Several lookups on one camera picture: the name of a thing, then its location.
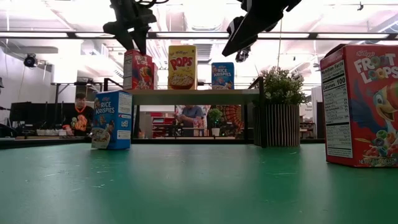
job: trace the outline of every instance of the cereal bowl image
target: cereal bowl image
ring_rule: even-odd
[[[214,90],[227,90],[227,86],[222,86],[222,85],[213,85]]]
[[[111,139],[111,135],[102,128],[93,128],[93,145],[97,149],[106,149]]]
[[[170,86],[174,90],[189,90],[193,86],[194,79],[190,75],[173,75],[169,78]]]

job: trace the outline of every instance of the green tabletop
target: green tabletop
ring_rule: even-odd
[[[397,169],[325,162],[323,144],[70,144],[0,151],[0,223],[397,223]]]

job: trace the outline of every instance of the cereal box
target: cereal box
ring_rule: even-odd
[[[202,119],[193,120],[193,136],[204,136],[205,123]]]
[[[124,54],[124,90],[154,90],[157,88],[157,67],[152,57],[138,50]]]
[[[193,45],[169,47],[169,90],[196,90],[197,48]]]
[[[96,149],[129,149],[132,96],[123,91],[102,92],[94,101],[93,136]]]
[[[392,45],[339,45],[321,60],[328,162],[398,167],[396,52]]]
[[[214,90],[234,89],[234,63],[212,63],[211,64],[211,86]]]

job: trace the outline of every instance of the wooden shelf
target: wooden shelf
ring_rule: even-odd
[[[199,139],[199,140],[213,140],[214,137],[157,137],[156,139]],[[235,137],[216,137],[216,139],[235,139]]]
[[[135,105],[243,105],[259,90],[126,90]]]

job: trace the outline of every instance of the nutrition facts label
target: nutrition facts label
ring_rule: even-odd
[[[352,158],[344,61],[323,69],[321,73],[328,155]]]
[[[120,92],[118,107],[119,107],[118,113],[124,113],[124,114],[131,115],[131,113],[132,113],[132,96]]]

